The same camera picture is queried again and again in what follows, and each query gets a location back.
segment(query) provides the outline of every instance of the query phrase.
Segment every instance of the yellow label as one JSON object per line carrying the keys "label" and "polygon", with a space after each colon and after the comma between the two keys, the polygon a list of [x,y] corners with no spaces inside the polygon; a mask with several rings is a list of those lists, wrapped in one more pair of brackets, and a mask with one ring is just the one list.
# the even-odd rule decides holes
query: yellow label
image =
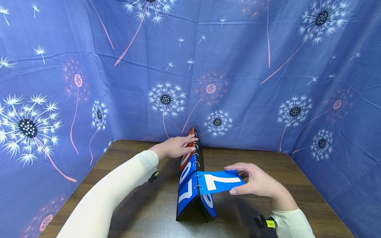
{"label": "yellow label", "polygon": [[275,223],[274,223],[274,221],[272,221],[272,220],[266,220],[266,223],[267,223],[267,227],[275,228]]}

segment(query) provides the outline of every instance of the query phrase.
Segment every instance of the blue fabric backdrop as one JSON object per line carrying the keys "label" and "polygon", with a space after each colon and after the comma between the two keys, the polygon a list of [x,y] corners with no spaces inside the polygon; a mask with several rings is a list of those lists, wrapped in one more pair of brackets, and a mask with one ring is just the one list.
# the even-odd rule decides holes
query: blue fabric backdrop
{"label": "blue fabric backdrop", "polygon": [[37,237],[112,141],[192,126],[203,145],[291,155],[356,237],[380,234],[380,1],[3,0],[0,14],[1,237]]}

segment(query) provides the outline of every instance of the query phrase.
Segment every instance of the white number 7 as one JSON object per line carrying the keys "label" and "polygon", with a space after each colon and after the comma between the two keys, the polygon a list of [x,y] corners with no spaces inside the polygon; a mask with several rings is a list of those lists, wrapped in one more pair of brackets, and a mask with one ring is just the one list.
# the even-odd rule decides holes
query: white number 7
{"label": "white number 7", "polygon": [[208,191],[216,190],[216,184],[215,182],[221,182],[221,183],[237,183],[241,182],[239,177],[235,178],[221,178],[216,177],[211,174],[204,174],[205,183],[207,184]]}

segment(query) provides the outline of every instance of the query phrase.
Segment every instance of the left hand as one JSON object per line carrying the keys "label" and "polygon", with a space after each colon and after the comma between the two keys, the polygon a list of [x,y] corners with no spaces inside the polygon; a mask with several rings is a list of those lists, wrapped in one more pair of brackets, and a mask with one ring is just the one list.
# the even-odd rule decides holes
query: left hand
{"label": "left hand", "polygon": [[198,140],[199,140],[198,138],[194,137],[194,134],[191,134],[187,137],[178,136],[175,138],[169,138],[163,143],[154,145],[149,150],[152,150],[153,152],[155,152],[157,156],[159,157],[159,160],[165,157],[177,158],[185,154],[188,154],[196,149],[195,147],[183,148],[182,146],[184,144],[195,142]]}

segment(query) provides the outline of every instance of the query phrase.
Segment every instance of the hand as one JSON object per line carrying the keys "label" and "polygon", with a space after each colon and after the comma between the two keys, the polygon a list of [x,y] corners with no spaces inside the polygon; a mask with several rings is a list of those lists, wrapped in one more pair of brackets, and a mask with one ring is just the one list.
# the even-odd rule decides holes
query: hand
{"label": "hand", "polygon": [[198,141],[198,138],[195,138],[194,134],[191,134],[187,137],[178,136],[175,138],[169,138],[163,143],[154,145],[149,150],[155,152],[159,157],[159,160],[165,157],[177,158],[196,150],[195,147],[182,147],[184,144],[195,141]]}
{"label": "hand", "polygon": [[275,197],[283,185],[261,170],[258,166],[248,163],[236,163],[225,167],[225,170],[237,170],[241,178],[249,177],[246,184],[230,190],[231,195],[255,194],[257,196]]}

